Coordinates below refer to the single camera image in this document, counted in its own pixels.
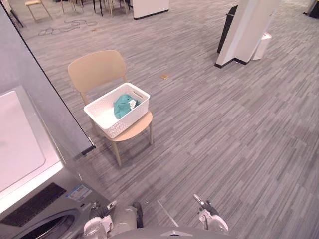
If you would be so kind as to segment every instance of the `basket handle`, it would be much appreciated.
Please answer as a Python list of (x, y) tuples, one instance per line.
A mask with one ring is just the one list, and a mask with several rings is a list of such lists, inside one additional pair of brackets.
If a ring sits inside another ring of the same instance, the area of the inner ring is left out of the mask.
[(136, 91), (133, 91), (133, 93), (135, 94), (135, 95), (137, 95), (138, 97), (140, 97), (141, 99), (143, 99), (143, 96), (141, 96), (139, 93), (137, 93)]

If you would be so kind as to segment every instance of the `gray carpet floor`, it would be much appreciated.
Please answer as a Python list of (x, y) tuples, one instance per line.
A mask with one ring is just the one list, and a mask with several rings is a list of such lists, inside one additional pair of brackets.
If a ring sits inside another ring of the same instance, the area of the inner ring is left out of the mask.
[[(218, 69), (225, 14), (237, 3), (171, 0), (169, 12), (134, 21), (120, 9), (113, 18), (106, 10), (94, 14), (91, 1), (84, 13), (66, 2), (63, 16), (59, 3), (44, 0), (53, 20), (35, 6), (43, 17), (35, 23), (21, 1), (11, 0), (25, 24), (22, 35), (97, 145), (76, 162), (92, 187), (121, 205), (140, 201), (147, 227), (173, 226), (157, 200), (179, 225), (201, 227), (197, 193), (240, 239), (317, 239), (319, 21), (302, 15), (308, 1), (283, 0), (264, 58)], [(122, 168), (111, 144), (93, 134), (67, 74), (73, 60), (106, 49), (121, 52), (129, 81), (151, 95), (154, 114), (154, 145), (147, 130), (119, 143)]]

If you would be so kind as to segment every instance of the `label sticker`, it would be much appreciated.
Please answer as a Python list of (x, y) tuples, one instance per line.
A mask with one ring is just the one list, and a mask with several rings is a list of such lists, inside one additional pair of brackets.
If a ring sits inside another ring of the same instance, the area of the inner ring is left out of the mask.
[(80, 184), (76, 188), (74, 188), (70, 193), (68, 193), (66, 197), (79, 203), (83, 199), (85, 199), (91, 192), (91, 189), (89, 189), (83, 184)]

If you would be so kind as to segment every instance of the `white pillar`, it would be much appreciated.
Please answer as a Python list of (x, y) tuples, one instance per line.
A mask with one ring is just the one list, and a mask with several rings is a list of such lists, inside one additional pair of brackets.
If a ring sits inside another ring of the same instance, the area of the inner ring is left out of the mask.
[(216, 65), (234, 58), (249, 62), (279, 4), (280, 0), (241, 0)]

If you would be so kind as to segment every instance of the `washing machine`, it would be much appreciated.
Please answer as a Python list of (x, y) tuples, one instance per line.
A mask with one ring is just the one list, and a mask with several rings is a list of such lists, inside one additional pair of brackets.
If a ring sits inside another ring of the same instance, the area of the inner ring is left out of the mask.
[(68, 169), (22, 87), (0, 106), (0, 239), (79, 237), (109, 201)]

